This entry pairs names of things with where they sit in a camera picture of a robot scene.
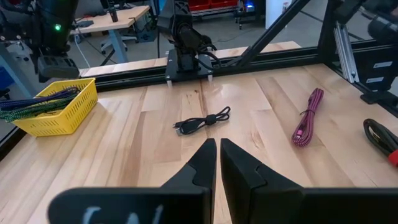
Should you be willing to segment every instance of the wood grain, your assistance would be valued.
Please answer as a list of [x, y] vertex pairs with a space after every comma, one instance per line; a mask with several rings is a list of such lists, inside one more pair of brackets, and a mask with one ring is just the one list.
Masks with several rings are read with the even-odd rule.
[[[141, 18], [147, 11], [149, 11], [149, 6], [136, 6], [132, 9], [120, 10], [118, 11], [117, 22], [113, 22], [109, 14], [84, 18], [81, 21], [93, 21], [94, 24], [88, 27], [80, 28], [80, 32], [85, 34], [89, 32], [128, 28], [132, 26], [135, 21]], [[79, 34], [80, 32], [77, 30], [71, 30], [70, 34]]]
[[[273, 52], [285, 49], [300, 48], [294, 41], [281, 42], [267, 45], [261, 52]], [[247, 47], [238, 47], [234, 49], [216, 50], [213, 53], [218, 58], [235, 57], [241, 55]], [[80, 69], [80, 76], [84, 78], [95, 77], [97, 75], [104, 75], [116, 72], [126, 72], [130, 70], [137, 70], [142, 68], [161, 67], [167, 65], [167, 57], [155, 58], [149, 60], [141, 60], [136, 62], [119, 63], [116, 65], [105, 65], [100, 67]]]
[[[325, 91], [315, 135], [297, 148], [290, 137], [314, 88]], [[158, 187], [206, 138], [230, 138], [306, 187], [397, 187], [398, 172], [364, 137], [372, 118], [398, 134], [393, 115], [324, 65], [284, 68], [99, 94], [75, 134], [26, 136], [0, 162], [0, 223], [46, 223], [47, 207], [73, 187]], [[229, 121], [177, 136], [172, 124], [231, 107]], [[231, 223], [217, 161], [215, 223]]]

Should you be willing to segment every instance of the green indicator light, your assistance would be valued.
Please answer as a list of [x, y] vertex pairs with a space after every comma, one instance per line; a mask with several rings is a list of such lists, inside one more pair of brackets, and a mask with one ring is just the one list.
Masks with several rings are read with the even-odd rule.
[[60, 24], [56, 24], [54, 28], [55, 28], [56, 31], [60, 31], [61, 30], [61, 25]]

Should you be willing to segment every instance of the usb cable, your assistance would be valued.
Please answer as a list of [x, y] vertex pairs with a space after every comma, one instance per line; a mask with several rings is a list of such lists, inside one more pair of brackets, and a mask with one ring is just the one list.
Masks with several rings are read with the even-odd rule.
[[323, 90], [316, 88], [308, 99], [308, 108], [304, 117], [292, 135], [292, 142], [296, 146], [305, 147], [310, 144], [313, 134], [315, 112], [323, 98]]
[[213, 125], [217, 121], [228, 120], [230, 111], [231, 108], [227, 106], [218, 114], [210, 114], [206, 118], [189, 118], [186, 119], [185, 121], [180, 121], [175, 123], [173, 127], [177, 128], [175, 131], [177, 132], [178, 135], [192, 134], [206, 125]]
[[369, 141], [388, 157], [392, 165], [398, 166], [398, 137], [373, 119], [364, 120], [363, 128]]

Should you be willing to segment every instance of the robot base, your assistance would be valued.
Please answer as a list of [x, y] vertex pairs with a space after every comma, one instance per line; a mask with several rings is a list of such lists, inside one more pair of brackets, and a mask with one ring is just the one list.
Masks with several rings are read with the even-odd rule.
[[[177, 65], [177, 52], [176, 50], [170, 50], [169, 57], [167, 59], [167, 67], [165, 79], [167, 83], [171, 84], [171, 82], [180, 82], [185, 80], [194, 80], [198, 77], [206, 78], [209, 80], [213, 78], [213, 71], [205, 68], [203, 65], [199, 64], [200, 69], [197, 71], [191, 72], [181, 72], [178, 70]], [[212, 67], [211, 60], [207, 55], [199, 55], [199, 60], [206, 63], [209, 67]]]

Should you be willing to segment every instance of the blue cable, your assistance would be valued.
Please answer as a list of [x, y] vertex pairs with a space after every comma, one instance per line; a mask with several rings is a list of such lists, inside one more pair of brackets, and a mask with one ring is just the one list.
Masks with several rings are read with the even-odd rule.
[[62, 91], [56, 92], [52, 95], [37, 97], [34, 99], [0, 101], [0, 110], [2, 110], [2, 111], [16, 110], [19, 108], [36, 105], [38, 103], [43, 103], [43, 102], [50, 101], [50, 100], [64, 99], [64, 98], [68, 98], [72, 95], [75, 95], [78, 92], [80, 92], [80, 91], [77, 87], [70, 87], [70, 88], [66, 88]]

